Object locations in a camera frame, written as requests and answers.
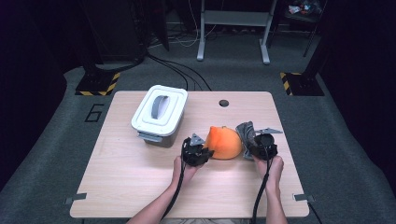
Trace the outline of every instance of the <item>human hand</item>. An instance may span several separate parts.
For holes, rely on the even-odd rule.
[[[184,169],[183,183],[181,186],[182,187],[186,186],[192,180],[192,177],[195,175],[195,173],[203,166],[204,166],[203,164],[199,166],[190,166],[186,164],[186,168]],[[177,187],[178,180],[180,179],[180,173],[181,173],[181,157],[177,156],[175,157],[174,160],[174,171],[173,171],[171,186]]]
[[[260,160],[256,156],[253,156],[253,159],[256,163],[257,172],[259,173],[260,177],[263,179],[267,172],[268,161]],[[280,182],[280,177],[282,176],[283,165],[284,162],[280,156],[275,156],[273,158],[271,168],[269,171],[267,184],[265,187],[265,192],[267,194],[268,193],[280,194],[279,182]]]

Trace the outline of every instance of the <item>small hole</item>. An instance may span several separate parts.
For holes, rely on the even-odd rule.
[[[230,103],[227,100],[220,100],[219,105],[222,107],[227,107]]]

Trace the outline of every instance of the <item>person's left hand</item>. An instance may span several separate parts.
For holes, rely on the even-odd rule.
[[[190,166],[186,164],[186,168],[184,169],[183,183],[181,186],[187,185],[190,182],[190,180],[192,180],[192,177],[195,175],[195,173],[203,166],[204,165]],[[180,156],[177,156],[175,157],[174,160],[174,172],[171,183],[171,185],[174,185],[174,187],[177,187],[178,180],[180,179],[180,172],[181,172],[181,158]]]

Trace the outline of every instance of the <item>white storage container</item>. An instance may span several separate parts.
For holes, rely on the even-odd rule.
[[[148,90],[131,120],[139,137],[158,147],[171,147],[183,117],[188,93],[156,85]]]

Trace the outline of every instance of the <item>yellow black hazard tape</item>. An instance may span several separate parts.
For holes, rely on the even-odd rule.
[[[114,75],[111,79],[111,83],[109,84],[106,91],[76,91],[75,95],[86,95],[86,96],[93,96],[93,95],[110,95],[113,92],[114,88],[116,87],[117,81],[119,80],[120,73]]]
[[[299,76],[301,73],[280,73],[280,78],[282,78],[283,82],[283,87],[285,88],[286,94],[287,95],[293,95],[293,92],[291,91],[290,84],[288,82],[288,79],[286,75],[294,75],[294,76]]]

